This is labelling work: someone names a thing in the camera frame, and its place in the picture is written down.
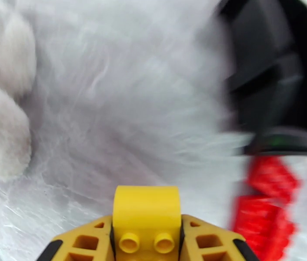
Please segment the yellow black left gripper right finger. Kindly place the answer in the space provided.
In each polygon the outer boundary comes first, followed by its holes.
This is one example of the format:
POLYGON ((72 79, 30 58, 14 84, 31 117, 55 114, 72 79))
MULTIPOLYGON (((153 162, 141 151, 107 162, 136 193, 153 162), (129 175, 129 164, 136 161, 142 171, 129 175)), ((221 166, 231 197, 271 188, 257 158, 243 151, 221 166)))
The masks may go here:
POLYGON ((245 238, 233 231, 182 215, 181 261, 258 261, 245 238))

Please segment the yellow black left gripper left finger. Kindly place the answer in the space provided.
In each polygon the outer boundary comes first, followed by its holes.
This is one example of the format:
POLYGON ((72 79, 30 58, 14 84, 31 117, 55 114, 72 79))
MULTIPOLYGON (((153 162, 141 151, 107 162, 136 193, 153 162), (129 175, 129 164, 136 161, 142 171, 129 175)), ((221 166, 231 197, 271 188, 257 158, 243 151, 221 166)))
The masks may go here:
POLYGON ((112 217, 105 216, 55 236, 38 261, 112 261, 112 217))

